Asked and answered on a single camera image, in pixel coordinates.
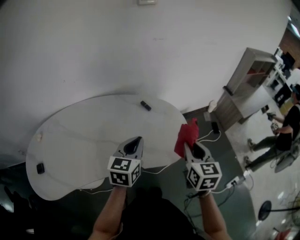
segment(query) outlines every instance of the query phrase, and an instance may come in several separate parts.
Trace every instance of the black shirt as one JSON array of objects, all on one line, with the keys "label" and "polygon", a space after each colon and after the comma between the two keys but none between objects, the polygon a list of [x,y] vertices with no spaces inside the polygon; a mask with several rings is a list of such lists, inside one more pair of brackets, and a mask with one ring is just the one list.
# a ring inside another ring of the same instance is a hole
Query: black shirt
[{"label": "black shirt", "polygon": [[137,197],[122,213],[123,231],[117,240],[205,240],[195,235],[188,218],[170,201]]},{"label": "black shirt", "polygon": [[276,140],[276,148],[281,151],[287,151],[291,149],[292,140],[295,140],[300,129],[300,111],[297,106],[293,106],[283,122],[282,127],[290,125],[293,129],[293,134],[283,134],[280,133]]}]

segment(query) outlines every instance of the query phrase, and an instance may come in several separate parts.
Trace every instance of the white wall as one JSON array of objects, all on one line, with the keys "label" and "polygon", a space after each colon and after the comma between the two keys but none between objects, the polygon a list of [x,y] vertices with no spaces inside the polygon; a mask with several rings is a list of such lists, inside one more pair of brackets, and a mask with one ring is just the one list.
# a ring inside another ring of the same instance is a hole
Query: white wall
[{"label": "white wall", "polygon": [[49,115],[90,97],[148,93],[184,112],[218,100],[246,47],[275,51],[290,8],[289,0],[8,0],[0,162],[23,160],[17,150]]}]

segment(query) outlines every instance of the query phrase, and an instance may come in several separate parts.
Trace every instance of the power strip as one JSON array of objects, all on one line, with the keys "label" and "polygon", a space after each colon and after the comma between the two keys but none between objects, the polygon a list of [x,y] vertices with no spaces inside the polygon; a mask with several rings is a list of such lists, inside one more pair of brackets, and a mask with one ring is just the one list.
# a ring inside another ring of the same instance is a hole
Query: power strip
[{"label": "power strip", "polygon": [[226,188],[231,188],[234,185],[237,185],[239,182],[240,178],[236,176],[234,179],[232,179],[230,182],[226,184]]}]

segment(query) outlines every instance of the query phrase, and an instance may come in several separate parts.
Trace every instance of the forearm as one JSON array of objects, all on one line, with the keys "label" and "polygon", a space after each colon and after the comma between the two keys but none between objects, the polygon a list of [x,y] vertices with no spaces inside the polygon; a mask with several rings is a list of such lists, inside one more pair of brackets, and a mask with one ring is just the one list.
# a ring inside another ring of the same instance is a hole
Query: forearm
[{"label": "forearm", "polygon": [[279,117],[277,117],[277,116],[274,116],[273,119],[275,119],[275,120],[276,120],[277,122],[279,122],[279,123],[283,123],[283,122],[285,121],[284,119],[279,118]]},{"label": "forearm", "polygon": [[94,231],[116,235],[126,198],[125,187],[114,187],[106,205],[94,224]]},{"label": "forearm", "polygon": [[224,218],[212,194],[200,198],[200,205],[205,232],[215,240],[230,239],[227,234]]},{"label": "forearm", "polygon": [[290,126],[281,127],[277,131],[283,134],[293,133],[293,129]]}]

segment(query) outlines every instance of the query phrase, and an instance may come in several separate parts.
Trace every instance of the tiled floor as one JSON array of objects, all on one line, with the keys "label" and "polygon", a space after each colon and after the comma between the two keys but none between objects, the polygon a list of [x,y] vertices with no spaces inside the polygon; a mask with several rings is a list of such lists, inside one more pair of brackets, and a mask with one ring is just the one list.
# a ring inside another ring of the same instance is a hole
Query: tiled floor
[{"label": "tiled floor", "polygon": [[[275,102],[269,104],[269,112],[276,112],[277,116],[281,116],[279,108]],[[250,160],[256,159],[262,155],[266,150],[258,152],[250,152],[247,145],[247,138],[251,138],[255,143],[259,142],[267,136],[272,136],[271,122],[268,121],[266,114],[262,111],[254,114],[244,124],[236,123],[229,130],[226,135],[236,153],[238,161],[243,165],[244,156],[249,156]],[[274,173],[274,169],[270,167],[270,163],[264,165],[251,175],[254,179],[254,187],[251,190],[251,197],[257,219],[258,211],[261,204],[270,200],[273,209],[282,209],[289,206],[289,202],[293,201],[299,192],[300,185],[300,159],[297,159],[292,166],[284,169],[282,172]],[[271,213],[270,216],[261,222],[256,228],[257,239],[274,239],[273,227],[283,230],[291,224],[290,215],[286,212]]]}]

